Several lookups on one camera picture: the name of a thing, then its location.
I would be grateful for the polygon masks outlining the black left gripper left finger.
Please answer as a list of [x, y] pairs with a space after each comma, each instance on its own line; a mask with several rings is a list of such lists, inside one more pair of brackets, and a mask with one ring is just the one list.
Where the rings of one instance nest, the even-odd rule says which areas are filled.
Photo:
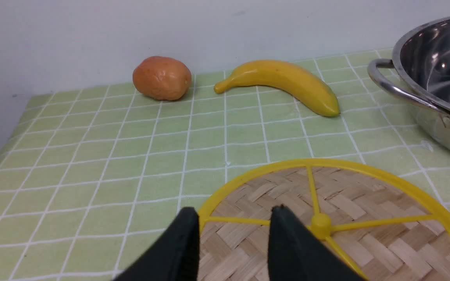
[[162, 235], [115, 281], [196, 281], [200, 261], [199, 216], [182, 208]]

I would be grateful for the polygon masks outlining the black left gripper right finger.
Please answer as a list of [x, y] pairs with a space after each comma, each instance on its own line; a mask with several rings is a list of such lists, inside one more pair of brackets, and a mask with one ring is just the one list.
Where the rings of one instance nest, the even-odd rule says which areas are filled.
[[268, 235], [271, 281], [363, 281], [328, 250], [287, 206], [275, 206]]

